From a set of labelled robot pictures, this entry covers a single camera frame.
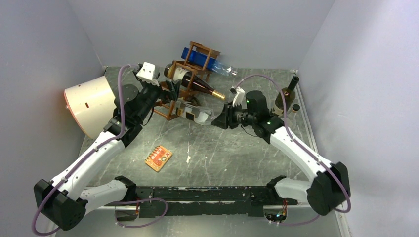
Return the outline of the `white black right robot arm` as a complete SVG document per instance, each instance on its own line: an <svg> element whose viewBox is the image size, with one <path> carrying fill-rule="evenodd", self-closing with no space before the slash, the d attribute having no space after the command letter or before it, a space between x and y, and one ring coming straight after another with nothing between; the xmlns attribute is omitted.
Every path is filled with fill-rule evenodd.
<svg viewBox="0 0 419 237"><path fill-rule="evenodd" d="M266 192L271 204L279 204L284 199L302 201L308 203L317 214L325 216L346 203L344 212L350 211L347 167L314 152L282 119L270 115L261 91L244 93L236 89L234 100L224 104L222 112L211 124L221 129L251 126L257 137L283 152L307 177L307 181L287 177L274 179Z"/></svg>

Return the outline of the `brown wooden wine rack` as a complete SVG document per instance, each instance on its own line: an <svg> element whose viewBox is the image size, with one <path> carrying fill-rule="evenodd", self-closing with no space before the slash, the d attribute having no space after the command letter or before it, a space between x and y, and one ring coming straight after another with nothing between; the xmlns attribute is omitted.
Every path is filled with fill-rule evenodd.
<svg viewBox="0 0 419 237"><path fill-rule="evenodd" d="M165 69L165 76L170 82L176 80L180 82L179 98L187 100L198 93L206 93L221 100L225 99L224 94L208 84L208 79L212 74L209 64L213 63L219 55L219 51L193 41L190 42L189 47L184 48L181 60L174 60Z"/></svg>

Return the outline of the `brown bottle gold foil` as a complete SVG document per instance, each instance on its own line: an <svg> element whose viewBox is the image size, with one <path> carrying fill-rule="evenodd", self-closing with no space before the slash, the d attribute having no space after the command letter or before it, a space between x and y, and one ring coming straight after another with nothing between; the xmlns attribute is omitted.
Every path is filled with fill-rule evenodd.
<svg viewBox="0 0 419 237"><path fill-rule="evenodd" d="M165 77L172 80L181 80L181 85L185 88L188 87L189 82L192 82L190 89L212 95L221 100L226 99L224 94L215 90L212 86L210 86L207 82L200 79L199 77L193 76L191 71L179 66L175 66L172 63L166 65L164 69L164 75Z"/></svg>

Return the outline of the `dark green wine bottle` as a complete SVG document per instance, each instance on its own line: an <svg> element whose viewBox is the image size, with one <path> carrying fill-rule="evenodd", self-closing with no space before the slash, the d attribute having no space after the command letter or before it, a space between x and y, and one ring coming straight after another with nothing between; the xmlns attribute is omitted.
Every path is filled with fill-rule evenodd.
<svg viewBox="0 0 419 237"><path fill-rule="evenodd" d="M295 88L299 83L300 78L293 76L290 84L287 87L281 89L282 93L279 93L275 99L274 105L271 109L271 113L276 116L280 116L286 113L296 97Z"/></svg>

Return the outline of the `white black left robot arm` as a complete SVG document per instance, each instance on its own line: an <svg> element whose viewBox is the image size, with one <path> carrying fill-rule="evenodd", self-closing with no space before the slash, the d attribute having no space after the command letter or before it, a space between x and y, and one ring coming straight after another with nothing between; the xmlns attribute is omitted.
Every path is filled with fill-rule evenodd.
<svg viewBox="0 0 419 237"><path fill-rule="evenodd" d="M92 189L86 186L103 165L137 137L157 100L174 101L180 94L179 82L168 81L167 88L157 81L142 80L141 84L142 89L132 84L119 84L114 115L94 143L54 178L41 179L35 184L37 210L31 223L34 234L41 235L36 228L40 215L56 224L58 229L67 231L86 214L104 205L138 203L136 184L124 176Z"/></svg>

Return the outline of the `clear bottle white label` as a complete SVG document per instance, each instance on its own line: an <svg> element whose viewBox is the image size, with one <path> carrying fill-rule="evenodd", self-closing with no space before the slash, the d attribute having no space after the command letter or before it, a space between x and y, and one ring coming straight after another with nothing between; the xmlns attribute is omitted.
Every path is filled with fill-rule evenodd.
<svg viewBox="0 0 419 237"><path fill-rule="evenodd" d="M299 104L293 104L290 109L287 111L286 115L282 114L280 119L286 123L286 126L291 129L295 130L297 122L296 122L296 115L300 110Z"/></svg>

